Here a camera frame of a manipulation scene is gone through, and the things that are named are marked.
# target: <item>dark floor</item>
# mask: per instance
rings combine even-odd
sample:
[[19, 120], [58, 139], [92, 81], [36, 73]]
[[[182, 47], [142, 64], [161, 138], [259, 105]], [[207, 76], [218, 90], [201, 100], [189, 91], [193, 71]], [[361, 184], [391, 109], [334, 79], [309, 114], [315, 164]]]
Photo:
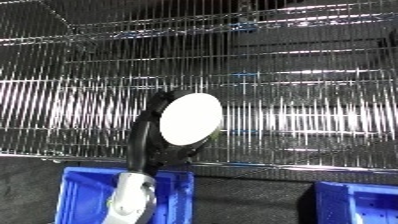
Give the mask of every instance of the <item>dark floor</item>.
[[[62, 170], [65, 166], [76, 165], [40, 159], [1, 158], [0, 197], [3, 203], [0, 205], [0, 223], [53, 222]], [[279, 176], [274, 171], [266, 171], [261, 177], [245, 179], [197, 177], [194, 223], [316, 223], [311, 181], [398, 182], [395, 176], [350, 174], [342, 178], [340, 174], [330, 173], [300, 173], [296, 175], [302, 176], [300, 180], [288, 182], [282, 179], [289, 178], [289, 173], [277, 173]]]

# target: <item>wire grid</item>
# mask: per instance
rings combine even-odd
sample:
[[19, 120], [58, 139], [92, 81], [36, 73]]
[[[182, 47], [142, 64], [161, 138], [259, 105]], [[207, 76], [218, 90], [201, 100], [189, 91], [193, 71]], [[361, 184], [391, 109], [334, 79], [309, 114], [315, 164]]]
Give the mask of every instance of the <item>wire grid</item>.
[[1, 1], [0, 21], [5, 156], [123, 160], [147, 99], [189, 89], [224, 108], [195, 164], [398, 168], [397, 0]]

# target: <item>white round pad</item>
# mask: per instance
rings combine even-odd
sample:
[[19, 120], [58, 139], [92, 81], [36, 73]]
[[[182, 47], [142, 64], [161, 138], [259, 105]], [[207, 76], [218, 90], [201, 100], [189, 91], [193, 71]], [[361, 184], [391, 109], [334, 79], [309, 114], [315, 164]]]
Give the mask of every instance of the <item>white round pad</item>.
[[218, 129], [222, 121], [220, 101], [206, 93], [192, 93], [173, 101], [162, 113], [160, 132], [170, 144], [199, 142]]

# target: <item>blue plastic bin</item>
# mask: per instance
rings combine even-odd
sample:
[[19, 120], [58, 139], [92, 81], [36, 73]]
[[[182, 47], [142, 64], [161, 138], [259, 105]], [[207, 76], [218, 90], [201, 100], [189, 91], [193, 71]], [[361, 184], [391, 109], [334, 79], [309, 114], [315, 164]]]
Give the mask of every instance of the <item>blue plastic bin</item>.
[[[64, 171], [56, 214], [57, 224], [100, 224], [122, 169], [68, 167]], [[193, 174], [159, 172], [157, 207], [149, 223], [189, 224], [192, 219]]]
[[319, 224], [397, 224], [398, 187], [316, 183]]

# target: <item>wire rack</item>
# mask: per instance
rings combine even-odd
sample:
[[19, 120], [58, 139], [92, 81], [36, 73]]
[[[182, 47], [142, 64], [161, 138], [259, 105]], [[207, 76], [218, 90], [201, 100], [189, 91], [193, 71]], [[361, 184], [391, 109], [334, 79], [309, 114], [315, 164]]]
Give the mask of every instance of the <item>wire rack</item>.
[[397, 28], [398, 0], [2, 0], [2, 155], [123, 161], [189, 89], [224, 108], [196, 165], [395, 172]]

